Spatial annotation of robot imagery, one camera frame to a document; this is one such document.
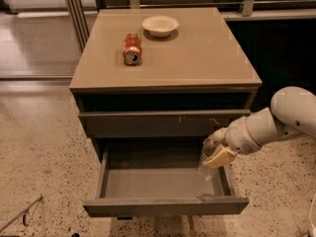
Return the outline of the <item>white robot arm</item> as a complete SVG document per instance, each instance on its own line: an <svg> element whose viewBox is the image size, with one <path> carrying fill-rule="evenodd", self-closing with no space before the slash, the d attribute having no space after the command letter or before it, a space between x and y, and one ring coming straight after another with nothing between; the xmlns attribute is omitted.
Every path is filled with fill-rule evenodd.
<svg viewBox="0 0 316 237"><path fill-rule="evenodd" d="M210 135L203 143L201 165L219 168L237 155L249 155L268 143L302 133L316 136L316 96L303 88L285 87L273 95L269 108L238 118Z"/></svg>

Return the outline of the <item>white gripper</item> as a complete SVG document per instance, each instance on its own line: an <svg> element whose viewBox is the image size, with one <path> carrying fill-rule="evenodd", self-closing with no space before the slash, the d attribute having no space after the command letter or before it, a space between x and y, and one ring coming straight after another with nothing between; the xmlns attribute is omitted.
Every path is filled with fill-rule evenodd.
<svg viewBox="0 0 316 237"><path fill-rule="evenodd" d="M237 153L249 155L261 149L252 138L246 120L246 117L238 118L213 134L218 142L227 147L219 144L214 148L205 149L203 153L206 158L202 161L204 167L219 168L234 161Z"/></svg>

